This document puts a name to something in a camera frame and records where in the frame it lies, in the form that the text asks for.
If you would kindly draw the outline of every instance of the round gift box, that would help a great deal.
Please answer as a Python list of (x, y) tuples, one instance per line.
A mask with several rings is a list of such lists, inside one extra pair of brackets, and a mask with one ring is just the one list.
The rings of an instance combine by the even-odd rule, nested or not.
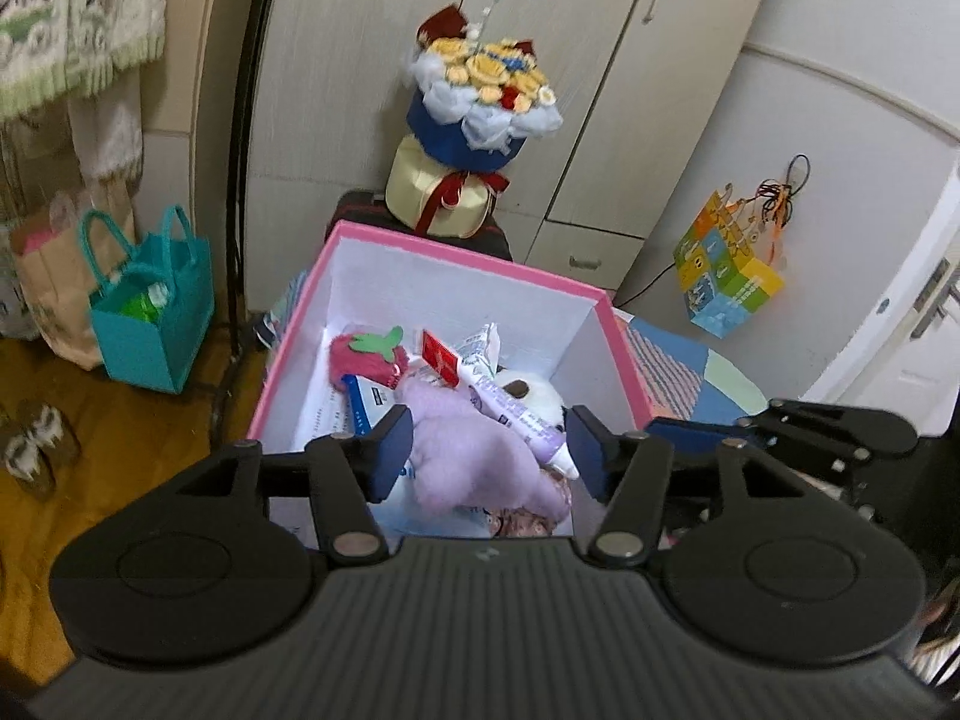
[(467, 138), (459, 122), (437, 124), (424, 107), (424, 95), (418, 89), (407, 111), (407, 124), (416, 135), (424, 151), (433, 159), (454, 170), (471, 172), (495, 172), (507, 165), (523, 146), (525, 138), (514, 138), (508, 153), (502, 151), (476, 151), (467, 144)]

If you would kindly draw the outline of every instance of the green felt leaf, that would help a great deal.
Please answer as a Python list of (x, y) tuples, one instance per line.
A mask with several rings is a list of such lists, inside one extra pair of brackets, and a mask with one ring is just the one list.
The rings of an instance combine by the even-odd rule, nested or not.
[(386, 362), (395, 360), (394, 347), (403, 340), (403, 328), (399, 325), (385, 336), (377, 333), (357, 333), (350, 342), (350, 348), (355, 352), (378, 354)]

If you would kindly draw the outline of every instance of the shoe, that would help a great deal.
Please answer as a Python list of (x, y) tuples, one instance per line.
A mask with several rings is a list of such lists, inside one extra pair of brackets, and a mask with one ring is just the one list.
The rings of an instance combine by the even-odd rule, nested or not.
[(17, 421), (54, 467), (66, 467), (80, 456), (80, 444), (60, 409), (38, 400), (24, 400)]
[(49, 461), (16, 423), (0, 428), (0, 454), (8, 473), (23, 490), (40, 501), (53, 495), (56, 481)]

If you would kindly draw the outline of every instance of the red ribbon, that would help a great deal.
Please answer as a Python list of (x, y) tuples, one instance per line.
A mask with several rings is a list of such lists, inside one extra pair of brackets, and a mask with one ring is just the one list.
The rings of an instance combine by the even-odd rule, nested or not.
[(440, 210), (440, 206), (443, 205), (443, 208), (456, 207), (460, 202), (460, 192), (463, 190), (464, 184), (467, 183), (467, 177), (469, 175), (475, 176), (483, 181), (484, 184), (487, 185), (487, 189), (492, 191), (495, 196), (502, 193), (507, 186), (510, 186), (510, 181), (498, 172), (459, 170), (459, 172), (448, 173), (440, 179), (440, 183), (431, 191), (424, 210), (421, 213), (421, 217), (416, 223), (416, 228), (414, 228), (414, 232), (417, 235), (426, 235), (426, 231), (430, 229), (433, 218), (437, 215), (437, 211)]

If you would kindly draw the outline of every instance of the red label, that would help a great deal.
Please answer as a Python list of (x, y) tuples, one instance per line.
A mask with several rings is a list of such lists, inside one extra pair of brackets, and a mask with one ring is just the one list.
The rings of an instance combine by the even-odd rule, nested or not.
[(460, 384), (460, 377), (457, 375), (457, 356), (426, 330), (424, 330), (424, 362), (450, 386)]

